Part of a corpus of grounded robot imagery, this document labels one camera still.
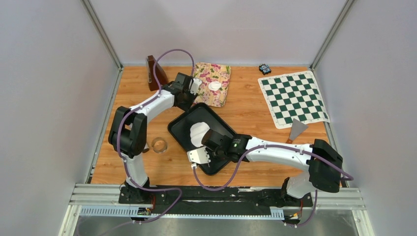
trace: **white wall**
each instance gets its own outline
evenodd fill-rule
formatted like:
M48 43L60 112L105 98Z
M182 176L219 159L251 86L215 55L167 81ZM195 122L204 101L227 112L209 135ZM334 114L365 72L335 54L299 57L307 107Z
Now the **white wall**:
M91 0L124 64L172 48L197 61L310 64L345 0ZM190 63L167 55L163 63Z
M0 4L0 235L55 236L117 69L79 0Z
M416 235L417 2L358 0L319 65L376 235Z

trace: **green and white checkered mat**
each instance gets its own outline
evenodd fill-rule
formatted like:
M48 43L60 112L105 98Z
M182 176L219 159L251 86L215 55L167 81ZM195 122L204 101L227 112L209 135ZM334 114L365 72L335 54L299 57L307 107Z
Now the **green and white checkered mat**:
M304 124L330 122L313 72L303 71L258 79L276 128L289 128L293 119Z

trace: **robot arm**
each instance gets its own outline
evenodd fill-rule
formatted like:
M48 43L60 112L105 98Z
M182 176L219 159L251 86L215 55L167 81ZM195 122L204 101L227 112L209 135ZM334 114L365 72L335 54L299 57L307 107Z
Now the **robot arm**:
M178 73L175 81L164 85L161 93L153 102L148 104L148 101L152 99L149 98L130 108L117 108L109 134L109 143L113 145L115 151L117 151L117 133L123 117L130 111L138 109L124 122L120 135L120 150L122 156L126 157L126 167L131 177L139 185L144 186L148 181L142 159L142 153L146 146L148 123L161 112L173 106L185 111L188 110L197 96L196 91L200 84L201 80ZM134 186L130 179L127 178L126 182Z
M331 193L339 191L340 173L307 154L319 155L334 166L341 168L343 158L323 140L316 139L313 145L292 145L269 142L243 134L236 134L233 138L229 138L209 130L202 138L201 143L204 146L187 153L191 162L209 163L210 156L207 155L207 151L212 153L213 158L238 162L244 153L252 150L246 154L242 161L273 162L303 170L300 175L289 177L284 181L283 194L302 198L305 194L316 189Z

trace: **floral cloth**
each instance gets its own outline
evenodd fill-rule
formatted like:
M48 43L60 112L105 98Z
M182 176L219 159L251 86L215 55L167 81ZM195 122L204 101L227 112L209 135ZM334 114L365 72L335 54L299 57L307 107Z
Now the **floral cloth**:
M203 82L198 89L198 96L194 103L204 102L209 106L223 107L226 103L229 87L230 66L200 62L195 65L194 71L194 78ZM219 90L212 91L209 89L209 84L213 81L221 83Z

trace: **wooden table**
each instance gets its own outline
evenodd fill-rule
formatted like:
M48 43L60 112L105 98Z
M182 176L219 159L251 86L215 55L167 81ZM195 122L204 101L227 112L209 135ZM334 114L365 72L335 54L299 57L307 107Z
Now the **wooden table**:
M307 70L305 67L272 67L271 69L272 73L268 76ZM164 67L164 70L169 81L172 81L178 72L189 74L191 67L171 66ZM124 182L125 172L122 161L107 139L117 107L136 105L155 93L148 89L147 76L145 67L124 68L91 183L120 184ZM290 128L275 128L258 85L257 80L260 77L263 75L257 67L233 66L226 104L222 108L214 107L213 110L237 133L249 134L268 141L285 142L290 134ZM162 137L168 143L168 149L162 154L155 153L153 150L144 153L145 170L151 184L198 185L186 152L167 130L168 123L182 112L179 108L171 108L149 123L148 143L150 144L156 137ZM308 126L309 128L294 141L294 144L313 143L314 139L328 141L322 122ZM202 183L221 186L230 178L235 166L235 163L229 163L214 176L207 176L200 169L197 174ZM298 169L279 164L243 162L230 186L281 186L286 177L299 173Z

